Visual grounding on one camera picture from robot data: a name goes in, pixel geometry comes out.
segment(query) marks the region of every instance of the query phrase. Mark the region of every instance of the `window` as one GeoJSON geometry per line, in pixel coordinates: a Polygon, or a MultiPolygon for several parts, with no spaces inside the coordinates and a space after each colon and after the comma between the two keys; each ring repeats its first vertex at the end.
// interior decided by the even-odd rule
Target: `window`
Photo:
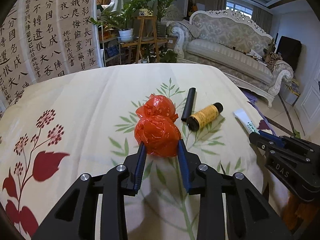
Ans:
{"type": "Polygon", "coordinates": [[[231,1],[227,1],[226,9],[231,9],[231,11],[240,12],[241,14],[244,14],[244,15],[250,17],[250,19],[252,17],[252,9],[246,8],[242,5],[236,4],[231,1]]]}

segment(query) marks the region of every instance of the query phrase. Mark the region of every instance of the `calligraphy scroll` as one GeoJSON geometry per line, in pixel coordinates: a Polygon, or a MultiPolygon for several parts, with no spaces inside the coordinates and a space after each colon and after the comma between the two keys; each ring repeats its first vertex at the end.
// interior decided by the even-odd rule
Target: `calligraphy scroll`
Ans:
{"type": "Polygon", "coordinates": [[[95,0],[18,0],[0,29],[0,111],[29,85],[103,66],[95,0]]]}

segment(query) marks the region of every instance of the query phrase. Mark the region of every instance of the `black tube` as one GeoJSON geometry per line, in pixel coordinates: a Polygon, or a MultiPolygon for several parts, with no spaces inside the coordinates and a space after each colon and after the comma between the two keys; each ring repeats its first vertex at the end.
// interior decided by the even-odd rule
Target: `black tube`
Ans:
{"type": "Polygon", "coordinates": [[[195,93],[196,93],[196,88],[189,89],[187,101],[184,106],[182,117],[181,117],[181,120],[183,122],[186,122],[187,118],[191,115],[192,108],[193,108],[193,100],[195,99],[195,93]]]}

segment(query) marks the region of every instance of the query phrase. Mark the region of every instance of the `sofa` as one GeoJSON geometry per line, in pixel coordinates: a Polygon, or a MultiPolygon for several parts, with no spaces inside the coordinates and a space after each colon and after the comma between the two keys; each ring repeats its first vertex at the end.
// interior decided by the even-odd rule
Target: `sofa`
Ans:
{"type": "Polygon", "coordinates": [[[198,63],[220,69],[235,85],[268,100],[272,106],[282,82],[291,82],[293,70],[276,60],[270,70],[244,53],[253,49],[264,56],[272,37],[248,16],[228,10],[196,11],[189,24],[171,22],[167,34],[177,37],[178,63],[198,63]]]}

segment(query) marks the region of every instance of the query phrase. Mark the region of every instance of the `sofa armrest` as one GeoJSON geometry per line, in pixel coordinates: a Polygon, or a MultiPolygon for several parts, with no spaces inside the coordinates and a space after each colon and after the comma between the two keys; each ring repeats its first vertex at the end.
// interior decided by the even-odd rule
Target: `sofa armrest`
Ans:
{"type": "Polygon", "coordinates": [[[282,81],[287,83],[291,82],[293,78],[293,70],[288,63],[283,60],[278,60],[274,65],[272,75],[273,81],[268,93],[276,96],[280,91],[282,81]]]}
{"type": "Polygon", "coordinates": [[[184,50],[186,45],[188,42],[195,39],[185,25],[185,23],[181,24],[179,22],[172,22],[167,28],[168,35],[178,37],[173,51],[178,54],[179,58],[184,58],[184,50]]]}

